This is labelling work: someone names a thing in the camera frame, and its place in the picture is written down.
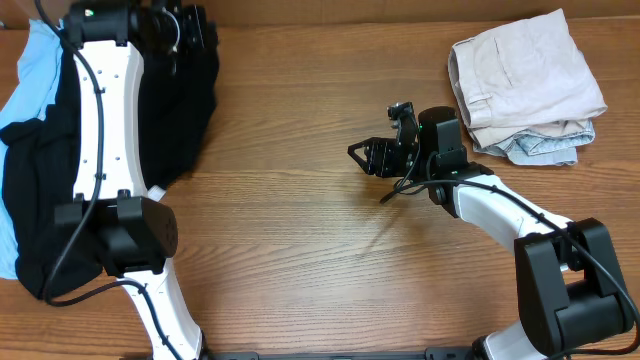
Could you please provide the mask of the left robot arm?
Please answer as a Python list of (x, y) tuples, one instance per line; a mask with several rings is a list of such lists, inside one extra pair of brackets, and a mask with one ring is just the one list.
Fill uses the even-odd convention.
[(52, 267), (43, 297), (63, 263), (77, 253), (113, 277), (134, 303), (153, 359), (208, 359), (173, 257), (178, 228), (173, 211), (151, 198), (139, 155), (138, 105), (143, 51), (171, 60), (205, 46), (205, 10), (178, 1), (80, 1), (64, 18), (62, 43), (74, 54), (80, 86), (80, 156), (72, 200), (56, 207), (55, 225), (70, 235)]

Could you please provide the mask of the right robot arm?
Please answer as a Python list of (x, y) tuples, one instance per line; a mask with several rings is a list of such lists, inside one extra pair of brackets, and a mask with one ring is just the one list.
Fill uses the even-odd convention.
[(383, 197), (428, 191), (452, 217), (475, 225), (514, 257), (519, 319), (469, 346), (430, 347), (426, 359), (570, 359), (621, 356), (597, 343), (639, 329), (606, 226), (572, 221), (509, 189), (488, 167), (471, 162), (451, 107), (416, 113), (411, 103), (388, 107), (393, 138), (371, 137), (348, 147), (368, 175), (393, 178)]

